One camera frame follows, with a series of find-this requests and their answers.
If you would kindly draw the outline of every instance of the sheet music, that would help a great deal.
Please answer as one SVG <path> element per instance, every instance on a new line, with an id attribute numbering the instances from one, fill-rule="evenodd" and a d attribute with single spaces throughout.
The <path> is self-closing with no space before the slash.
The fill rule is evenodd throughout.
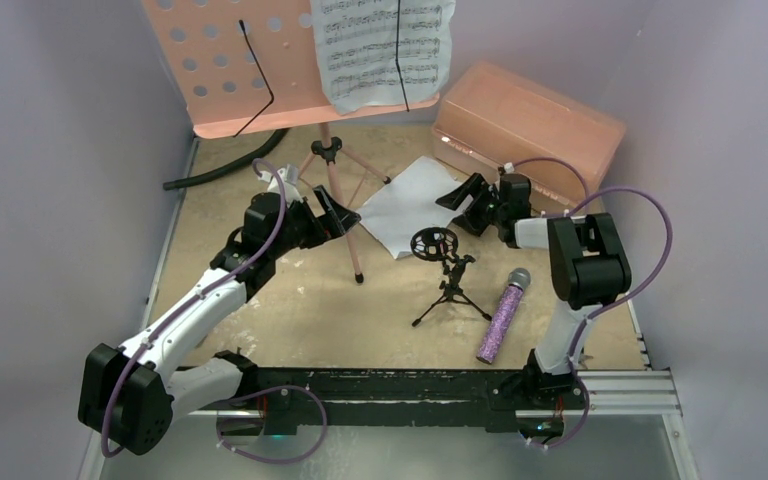
<path id="1" fill-rule="evenodd" d="M 311 0 L 316 60 L 325 96 L 340 114 L 433 97 L 449 79 L 455 0 Z"/>

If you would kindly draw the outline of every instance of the white sheet of paper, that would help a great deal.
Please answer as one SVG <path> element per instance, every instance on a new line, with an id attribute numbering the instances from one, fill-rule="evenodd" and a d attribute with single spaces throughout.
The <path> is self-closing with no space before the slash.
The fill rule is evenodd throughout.
<path id="1" fill-rule="evenodd" d="M 361 225 L 393 258 L 411 255 L 410 239 L 426 227 L 446 227 L 459 212 L 434 203 L 461 185 L 446 167 L 419 157 L 358 209 Z"/>
<path id="2" fill-rule="evenodd" d="M 311 0 L 325 96 L 340 114 L 433 97 L 449 79 L 455 0 Z M 396 68 L 396 22 L 399 69 Z M 401 70 L 405 91 L 399 80 Z"/>

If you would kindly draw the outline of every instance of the gray wall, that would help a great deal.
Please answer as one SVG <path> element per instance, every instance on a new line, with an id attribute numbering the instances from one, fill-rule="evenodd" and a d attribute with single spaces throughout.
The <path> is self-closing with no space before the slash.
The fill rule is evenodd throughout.
<path id="1" fill-rule="evenodd" d="M 0 478 L 74 478 L 83 360 L 133 333 L 190 125 L 135 2 L 0 1 Z"/>
<path id="2" fill-rule="evenodd" d="M 655 0 L 461 0 L 452 18 L 451 86 L 488 60 L 596 103 Z M 437 107 L 350 120 L 424 123 Z"/>
<path id="3" fill-rule="evenodd" d="M 768 478 L 768 1 L 659 1 L 602 103 L 629 125 L 608 183 L 650 191 L 675 223 L 635 305 L 701 473 Z M 640 279 L 661 222 L 642 200 L 608 205 Z"/>

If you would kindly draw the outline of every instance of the black tube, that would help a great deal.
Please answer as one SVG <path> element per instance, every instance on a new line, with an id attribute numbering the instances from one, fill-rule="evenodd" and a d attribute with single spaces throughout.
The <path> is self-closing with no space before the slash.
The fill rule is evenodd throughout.
<path id="1" fill-rule="evenodd" d="M 213 169 L 209 172 L 196 175 L 194 177 L 182 178 L 171 182 L 165 182 L 163 184 L 164 190 L 177 190 L 179 188 L 194 187 L 196 185 L 202 185 L 208 182 L 212 182 L 218 178 L 222 178 L 228 174 L 234 173 L 237 170 L 251 165 L 255 158 L 263 158 L 269 154 L 275 147 L 281 143 L 281 140 L 289 132 L 289 128 L 282 128 L 275 130 L 272 135 L 263 143 L 260 147 L 249 152 L 242 157 L 223 165 L 219 168 Z"/>

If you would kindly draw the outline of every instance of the microphone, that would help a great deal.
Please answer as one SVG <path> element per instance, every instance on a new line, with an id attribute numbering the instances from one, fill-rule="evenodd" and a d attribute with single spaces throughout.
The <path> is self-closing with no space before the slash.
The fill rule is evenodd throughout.
<path id="1" fill-rule="evenodd" d="M 496 354 L 499 353 L 502 340 L 508 333 L 508 327 L 514 319 L 519 302 L 530 284 L 531 274 L 524 268 L 515 268 L 508 275 L 508 288 L 502 294 L 499 308 L 496 309 L 490 327 L 484 335 L 484 341 L 481 342 L 481 348 L 478 349 L 478 355 L 475 357 L 478 361 L 491 365 L 496 359 Z"/>

